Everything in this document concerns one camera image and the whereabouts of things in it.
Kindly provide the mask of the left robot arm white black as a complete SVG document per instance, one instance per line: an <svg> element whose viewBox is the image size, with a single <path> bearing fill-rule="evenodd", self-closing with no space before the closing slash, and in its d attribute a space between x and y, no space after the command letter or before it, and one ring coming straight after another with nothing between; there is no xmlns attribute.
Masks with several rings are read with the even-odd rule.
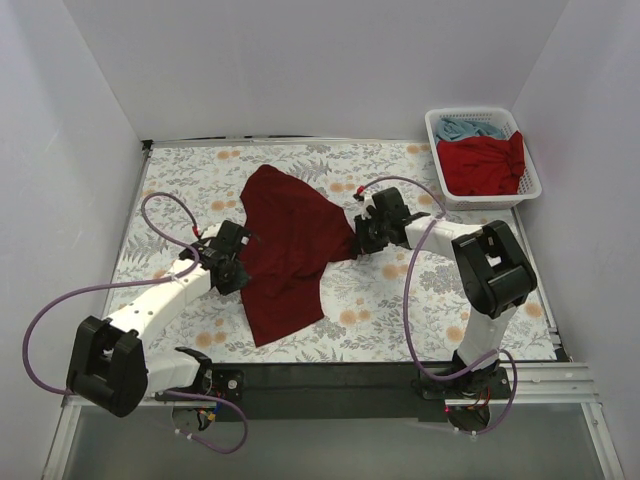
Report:
<svg viewBox="0 0 640 480"><path fill-rule="evenodd" d="M117 417L152 395L205 398L215 386L212 361L189 347L154 353L151 344L200 297L212 290L229 295L248 284L239 255L250 238L231 221L211 226L182 250L162 283L104 319L87 317L76 331L67 388Z"/></svg>

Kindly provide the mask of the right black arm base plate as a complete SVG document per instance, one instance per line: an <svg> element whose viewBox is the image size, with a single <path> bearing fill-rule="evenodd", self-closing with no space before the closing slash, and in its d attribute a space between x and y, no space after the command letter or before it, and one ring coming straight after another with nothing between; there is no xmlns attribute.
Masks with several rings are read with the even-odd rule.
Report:
<svg viewBox="0 0 640 480"><path fill-rule="evenodd" d="M477 400L478 398L506 400L511 394L511 383L502 367L477 370L446 381L434 381L420 373L412 387L424 399Z"/></svg>

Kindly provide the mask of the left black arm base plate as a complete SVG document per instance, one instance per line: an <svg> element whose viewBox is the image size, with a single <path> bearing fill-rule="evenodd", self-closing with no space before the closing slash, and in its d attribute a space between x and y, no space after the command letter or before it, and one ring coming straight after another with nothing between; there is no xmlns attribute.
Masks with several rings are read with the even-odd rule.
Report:
<svg viewBox="0 0 640 480"><path fill-rule="evenodd" d="M208 370L202 380L202 393L232 402L243 397L244 372L236 369Z"/></svg>

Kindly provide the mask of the dark red t shirt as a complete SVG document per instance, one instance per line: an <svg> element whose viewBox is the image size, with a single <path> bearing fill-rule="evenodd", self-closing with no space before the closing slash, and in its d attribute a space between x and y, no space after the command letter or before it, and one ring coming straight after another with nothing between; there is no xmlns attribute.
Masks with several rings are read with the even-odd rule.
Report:
<svg viewBox="0 0 640 480"><path fill-rule="evenodd" d="M320 282L329 263L356 257L344 211L307 183L260 166L240 195L252 234L240 259L250 276L241 290L256 346L322 319Z"/></svg>

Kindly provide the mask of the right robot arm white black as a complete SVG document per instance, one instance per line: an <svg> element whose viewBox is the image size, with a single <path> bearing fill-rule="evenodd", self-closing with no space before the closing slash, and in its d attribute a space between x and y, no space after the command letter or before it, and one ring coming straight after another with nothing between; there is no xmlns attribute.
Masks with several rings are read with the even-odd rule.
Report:
<svg viewBox="0 0 640 480"><path fill-rule="evenodd" d="M354 218L360 254L378 253L393 244L412 252L402 299L402 321L409 354L430 384L475 397L497 375L507 326L519 306L537 288L537 276L511 228L503 221L465 225L412 213L397 188L371 196L354 194L361 213ZM434 374L419 360L411 338L409 297L418 254L426 251L456 264L470 316L449 368Z"/></svg>

